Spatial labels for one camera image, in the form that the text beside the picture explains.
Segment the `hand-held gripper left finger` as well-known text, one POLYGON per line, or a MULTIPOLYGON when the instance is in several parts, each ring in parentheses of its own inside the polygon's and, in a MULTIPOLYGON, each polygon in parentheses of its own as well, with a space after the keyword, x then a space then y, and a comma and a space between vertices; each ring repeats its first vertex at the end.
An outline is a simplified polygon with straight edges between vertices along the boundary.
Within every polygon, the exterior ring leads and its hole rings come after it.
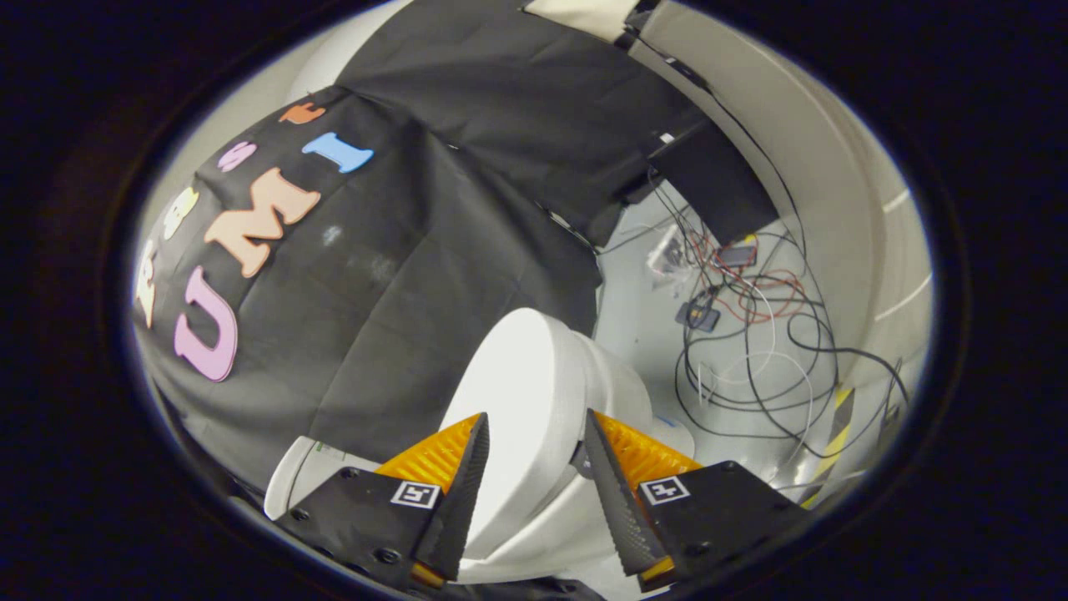
POLYGON ((489 450, 485 413, 375 468, 301 438, 274 471, 274 522, 362 578, 439 589, 458 578, 489 450))

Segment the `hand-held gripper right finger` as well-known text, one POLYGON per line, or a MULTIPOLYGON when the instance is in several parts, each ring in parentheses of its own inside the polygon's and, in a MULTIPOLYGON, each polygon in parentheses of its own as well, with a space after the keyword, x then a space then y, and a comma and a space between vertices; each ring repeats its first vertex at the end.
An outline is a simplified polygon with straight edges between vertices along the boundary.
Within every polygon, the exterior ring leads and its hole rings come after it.
POLYGON ((592 483, 622 571, 642 591, 722 578, 808 516, 737 462, 701 465, 594 410, 584 427, 592 483))

